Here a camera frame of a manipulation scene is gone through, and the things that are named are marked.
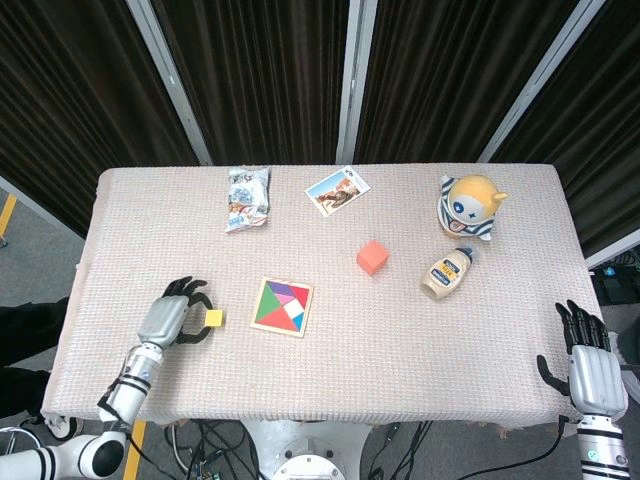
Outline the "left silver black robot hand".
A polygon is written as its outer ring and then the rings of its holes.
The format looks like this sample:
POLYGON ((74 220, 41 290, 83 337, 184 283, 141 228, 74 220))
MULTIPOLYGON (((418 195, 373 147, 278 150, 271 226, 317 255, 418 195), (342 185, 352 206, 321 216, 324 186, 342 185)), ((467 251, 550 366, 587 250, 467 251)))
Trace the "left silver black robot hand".
POLYGON ((198 333, 185 333, 184 321, 189 309, 201 303, 212 310, 210 298, 200 291, 207 281, 192 276, 173 280, 163 294, 154 300, 138 330, 141 343, 150 343, 162 350, 173 344, 198 344, 211 332, 212 328, 203 326, 198 333))

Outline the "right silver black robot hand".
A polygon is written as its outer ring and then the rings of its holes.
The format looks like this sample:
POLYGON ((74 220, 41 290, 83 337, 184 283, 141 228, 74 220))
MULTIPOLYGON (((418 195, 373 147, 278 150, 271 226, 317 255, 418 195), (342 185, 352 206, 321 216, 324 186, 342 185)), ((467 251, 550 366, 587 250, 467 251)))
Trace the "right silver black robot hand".
POLYGON ((604 322, 575 302, 556 303, 567 352, 568 376, 551 374, 544 356, 536 357, 544 383, 571 400, 583 415, 615 417, 626 408, 626 390, 604 322))

